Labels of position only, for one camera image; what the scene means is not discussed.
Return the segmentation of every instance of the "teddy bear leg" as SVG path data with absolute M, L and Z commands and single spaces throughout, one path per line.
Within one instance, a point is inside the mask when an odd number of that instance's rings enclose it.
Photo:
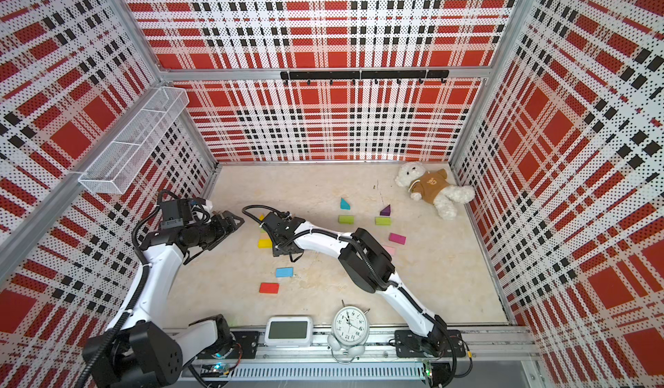
M 475 199 L 475 190 L 472 186 L 454 186 L 450 185 L 442 190 L 453 202 L 468 203 Z
M 442 191 L 438 193 L 434 199 L 434 207 L 438 211 L 438 215 L 443 219 L 454 219 L 456 217 L 456 207 Z

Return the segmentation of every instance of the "brown shirt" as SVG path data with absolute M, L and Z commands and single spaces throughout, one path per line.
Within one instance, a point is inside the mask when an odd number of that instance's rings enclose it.
M 445 172 L 444 169 L 435 173 L 424 172 L 424 175 L 415 179 L 411 183 L 411 187 L 408 188 L 408 190 L 410 190 L 411 193 L 418 192 L 422 195 L 422 199 L 425 202 L 433 204 L 438 192 L 442 191 L 445 187 L 450 186 L 450 184 L 445 181 L 447 178 L 448 173 Z

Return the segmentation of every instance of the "green block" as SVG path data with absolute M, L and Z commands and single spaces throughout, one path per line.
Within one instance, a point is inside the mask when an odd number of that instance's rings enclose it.
M 389 217 L 376 217 L 376 225 L 392 225 L 392 219 Z
M 353 225 L 355 223 L 355 216 L 353 216 L 353 215 L 340 215 L 339 216 L 339 223 L 340 224 L 351 224 L 351 225 Z

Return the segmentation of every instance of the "blue block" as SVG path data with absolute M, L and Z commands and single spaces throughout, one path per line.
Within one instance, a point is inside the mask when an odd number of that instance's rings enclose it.
M 277 277 L 292 277 L 293 267 L 277 268 Z

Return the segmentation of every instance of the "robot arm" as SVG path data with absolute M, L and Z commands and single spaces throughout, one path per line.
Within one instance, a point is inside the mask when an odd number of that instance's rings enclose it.
M 164 387 L 174 384 L 182 369 L 201 351 L 228 351 L 232 347 L 230 328 L 221 315 L 199 320 L 174 338 L 160 325 L 180 266 L 212 250 L 245 220 L 228 211 L 211 215 L 211 203 L 199 198 L 160 198 L 158 205 L 163 214 L 161 229 L 147 234 L 139 246 L 136 232 L 145 221 L 134 229 L 132 241 L 142 266 L 104 334 L 87 341 L 82 353 L 86 367 L 77 387 L 85 386 L 90 374 L 102 388 Z M 191 255 L 189 250 L 194 247 L 201 251 Z
M 261 221 L 247 212 L 253 207 L 271 212 Z M 275 257 L 289 255 L 293 260 L 293 254 L 307 250 L 338 259 L 358 287 L 382 296 L 404 318 L 411 332 L 422 336 L 421 351 L 437 357 L 444 342 L 451 344 L 447 324 L 409 291 L 396 272 L 392 257 L 368 231 L 362 228 L 354 233 L 330 231 L 261 205 L 245 207 L 242 212 L 259 222 L 270 235 Z

